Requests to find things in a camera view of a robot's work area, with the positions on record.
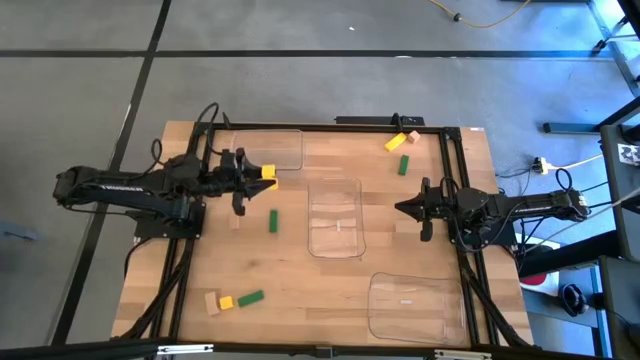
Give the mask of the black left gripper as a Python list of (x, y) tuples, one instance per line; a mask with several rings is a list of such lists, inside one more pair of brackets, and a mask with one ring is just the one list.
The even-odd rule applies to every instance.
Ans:
[(245, 183), (245, 175), (261, 175), (262, 167), (253, 164), (243, 148), (235, 152), (224, 149), (220, 152), (220, 162), (215, 168), (222, 194), (232, 194), (232, 208), (237, 216), (244, 216), (246, 208), (244, 199), (252, 199), (261, 192), (278, 184), (277, 179), (259, 179)]

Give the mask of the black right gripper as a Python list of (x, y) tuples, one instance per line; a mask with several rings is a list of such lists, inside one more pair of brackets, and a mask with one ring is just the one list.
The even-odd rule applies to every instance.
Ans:
[(431, 186), (431, 181), (427, 177), (422, 179), (420, 190), (421, 196), (400, 201), (395, 204), (395, 207), (403, 208), (401, 212), (416, 222), (422, 222), (420, 240), (429, 242), (433, 237), (432, 220), (446, 219), (450, 214), (450, 202), (444, 197), (440, 187)]

